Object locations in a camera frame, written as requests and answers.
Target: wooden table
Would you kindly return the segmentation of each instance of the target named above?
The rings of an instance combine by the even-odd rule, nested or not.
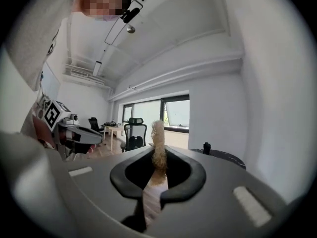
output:
[[[104,129],[104,139],[105,139],[105,135],[106,135],[106,128],[109,130],[109,133],[111,133],[111,150],[112,150],[113,132],[114,131],[123,131],[124,128],[123,128],[123,126],[121,126],[121,127],[106,126]]]

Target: ceiling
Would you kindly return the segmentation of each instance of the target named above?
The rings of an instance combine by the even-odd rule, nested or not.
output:
[[[224,32],[215,0],[138,1],[144,7],[129,23],[136,28],[133,34],[121,19],[106,22],[73,13],[67,30],[68,64],[92,73],[100,61],[98,77],[112,85],[181,43]]]

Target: black chair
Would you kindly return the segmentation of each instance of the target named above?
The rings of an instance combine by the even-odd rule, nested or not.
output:
[[[99,128],[97,118],[91,117],[90,119],[88,119],[88,121],[90,123],[91,129],[93,129],[94,131],[99,132],[99,133],[104,132],[105,125],[102,125],[102,128]]]
[[[129,123],[124,126],[126,143],[121,143],[122,152],[146,146],[145,135],[148,127],[143,122],[142,118],[130,118]]]

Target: person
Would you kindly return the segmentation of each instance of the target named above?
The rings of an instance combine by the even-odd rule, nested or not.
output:
[[[81,12],[99,20],[112,20],[122,15],[130,4],[131,0],[31,0],[16,18],[4,41],[4,48],[24,81],[37,92],[43,64],[54,50],[64,18],[71,12]],[[31,109],[21,133],[37,140],[43,124],[32,112]]]

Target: floor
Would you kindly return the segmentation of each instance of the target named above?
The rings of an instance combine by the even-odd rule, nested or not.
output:
[[[89,154],[89,158],[97,159],[103,158],[113,154],[122,154],[120,145],[121,141],[116,137],[113,137],[113,146],[111,151],[111,138],[108,134],[105,136],[105,140],[101,143],[92,154]],[[159,197],[162,192],[168,190],[167,178],[162,179],[163,183],[160,185],[152,185],[152,179],[157,178],[159,174],[154,172],[149,183],[143,190],[143,208],[144,216],[147,226],[149,226],[153,220],[160,214],[160,202]]]

